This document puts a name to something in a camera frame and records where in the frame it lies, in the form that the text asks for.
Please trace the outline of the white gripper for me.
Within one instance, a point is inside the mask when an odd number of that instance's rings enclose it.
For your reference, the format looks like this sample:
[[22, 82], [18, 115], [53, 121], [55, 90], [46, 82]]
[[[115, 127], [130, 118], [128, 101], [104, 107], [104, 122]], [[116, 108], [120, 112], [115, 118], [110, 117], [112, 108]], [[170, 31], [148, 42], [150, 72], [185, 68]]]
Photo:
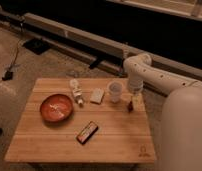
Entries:
[[143, 80], [129, 78], [127, 83], [127, 88], [130, 93], [132, 93], [131, 102], [134, 110], [140, 107], [140, 98], [138, 93], [143, 90]]

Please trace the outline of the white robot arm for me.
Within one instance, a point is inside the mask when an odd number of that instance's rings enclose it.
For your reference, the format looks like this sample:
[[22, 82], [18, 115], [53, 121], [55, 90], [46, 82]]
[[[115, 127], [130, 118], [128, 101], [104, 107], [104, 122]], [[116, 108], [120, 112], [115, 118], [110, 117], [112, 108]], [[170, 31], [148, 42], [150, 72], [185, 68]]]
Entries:
[[147, 82], [167, 94], [161, 115], [161, 171], [202, 171], [202, 81], [157, 69], [151, 56], [128, 57], [128, 90]]

